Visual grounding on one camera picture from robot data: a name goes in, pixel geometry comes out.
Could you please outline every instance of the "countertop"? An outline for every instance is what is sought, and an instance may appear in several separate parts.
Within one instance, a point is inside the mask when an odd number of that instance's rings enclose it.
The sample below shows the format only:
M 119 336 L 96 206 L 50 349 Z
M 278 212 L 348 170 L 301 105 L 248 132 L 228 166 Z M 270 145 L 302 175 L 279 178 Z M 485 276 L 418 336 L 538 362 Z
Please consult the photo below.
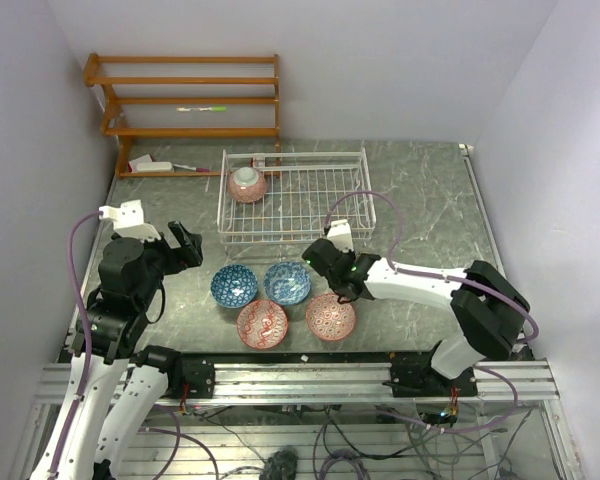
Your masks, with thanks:
M 495 263 L 472 177 L 458 144 L 388 141 L 287 141 L 285 152 L 359 151 L 364 146 L 369 161 L 371 185 L 395 200 L 405 217 L 403 239 L 395 260 L 428 267 L 466 267 L 473 260 Z M 131 158 L 146 153 L 156 160 L 172 161 L 218 170 L 222 150 L 229 153 L 272 151 L 259 142 L 196 142 L 171 140 L 147 142 L 134 147 Z M 176 245 L 167 223 L 178 220 L 191 232 L 203 236 L 204 263 L 164 280 L 167 292 L 163 319 L 150 325 L 138 344 L 163 345 L 182 352 L 244 352 L 250 349 L 236 332 L 240 309 L 216 304 L 209 291 L 211 278 L 222 266 L 243 263 L 251 267 L 260 281 L 257 298 L 266 298 L 262 279 L 267 268 L 279 259 L 300 260 L 305 246 L 232 247 L 220 244 L 216 226 L 219 177 L 138 178 L 118 180 L 111 192 L 110 204 L 141 199 L 149 220 L 165 232 Z M 391 209 L 375 202 L 377 227 L 364 251 L 386 254 L 395 236 L 396 219 Z M 88 272 L 86 291 L 98 282 L 97 265 L 102 250 L 113 233 L 111 225 L 96 239 L 94 261 Z M 269 351 L 311 353 L 319 351 L 392 351 L 430 349 L 437 341 L 452 335 L 458 325 L 448 313 L 410 302 L 366 301 L 355 304 L 357 325 L 341 342 L 325 342 L 315 337 L 305 321 L 309 300 L 328 291 L 325 280 L 312 274 L 312 290 L 307 300 L 285 307 L 290 328 L 283 342 Z M 155 318 L 160 300 L 149 312 Z

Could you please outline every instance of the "wooden rack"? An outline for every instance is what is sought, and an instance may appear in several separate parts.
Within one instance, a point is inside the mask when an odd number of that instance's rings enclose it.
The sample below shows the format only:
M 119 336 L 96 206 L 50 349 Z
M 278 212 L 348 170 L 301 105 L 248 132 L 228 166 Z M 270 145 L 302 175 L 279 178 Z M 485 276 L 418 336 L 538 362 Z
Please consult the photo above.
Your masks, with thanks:
M 273 67 L 270 77 L 161 77 L 161 76 L 107 76 L 104 64 L 261 64 Z M 105 97 L 105 111 L 100 125 L 104 135 L 116 135 L 120 149 L 116 162 L 116 175 L 124 177 L 197 177 L 220 175 L 220 172 L 155 172 L 131 173 L 128 171 L 129 154 L 136 137 L 185 137 L 185 138 L 239 138 L 271 137 L 275 139 L 276 151 L 280 151 L 280 87 L 278 55 L 271 57 L 147 57 L 147 56 L 101 56 L 89 55 L 84 67 L 85 85 L 100 85 Z M 259 97 L 120 97 L 114 85 L 270 85 L 271 96 Z M 274 125 L 271 127 L 218 127 L 218 128 L 140 128 L 129 126 L 125 105 L 272 105 Z

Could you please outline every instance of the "dark blue patterned bowl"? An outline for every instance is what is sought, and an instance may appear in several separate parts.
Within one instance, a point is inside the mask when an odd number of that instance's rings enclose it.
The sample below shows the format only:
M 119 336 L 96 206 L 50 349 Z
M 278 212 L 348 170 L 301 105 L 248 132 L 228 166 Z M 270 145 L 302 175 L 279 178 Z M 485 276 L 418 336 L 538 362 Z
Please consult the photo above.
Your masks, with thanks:
M 264 291 L 278 305 L 295 305 L 311 290 L 311 278 L 304 265 L 283 262 L 273 265 L 264 276 Z
M 244 265 L 222 267 L 211 280 L 211 295 L 216 302 L 227 308 L 241 308 L 258 293 L 258 279 Z

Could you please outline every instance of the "dish rack wire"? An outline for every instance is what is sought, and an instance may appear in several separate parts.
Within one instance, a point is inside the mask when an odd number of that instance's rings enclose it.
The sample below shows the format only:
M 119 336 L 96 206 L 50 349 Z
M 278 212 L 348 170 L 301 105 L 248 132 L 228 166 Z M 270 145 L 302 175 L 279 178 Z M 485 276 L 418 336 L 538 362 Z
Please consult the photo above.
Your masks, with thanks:
M 268 189 L 252 204 L 236 202 L 229 175 L 251 166 L 253 158 L 280 159 L 258 168 Z M 311 243 L 323 235 L 333 204 L 347 193 L 371 190 L 367 154 L 359 152 L 231 153 L 222 155 L 218 233 L 224 245 Z M 336 208 L 332 220 L 348 219 L 354 240 L 366 241 L 376 226 L 371 195 L 353 195 Z

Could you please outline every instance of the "upside-down pink bowl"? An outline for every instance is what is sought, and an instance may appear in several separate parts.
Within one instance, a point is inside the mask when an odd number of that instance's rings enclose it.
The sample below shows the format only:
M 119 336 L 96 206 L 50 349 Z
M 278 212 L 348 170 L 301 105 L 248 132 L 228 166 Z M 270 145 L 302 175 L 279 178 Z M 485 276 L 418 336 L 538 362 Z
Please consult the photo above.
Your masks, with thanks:
M 236 202 L 253 203 L 267 193 L 267 180 L 264 173 L 255 168 L 242 167 L 229 176 L 229 194 Z
M 353 332 L 356 311 L 350 303 L 338 303 L 337 295 L 326 293 L 309 302 L 307 324 L 309 330 L 321 340 L 337 342 Z
M 280 305 L 271 300 L 256 300 L 238 315 L 238 335 L 248 346 L 265 350 L 278 345 L 287 334 L 289 321 Z

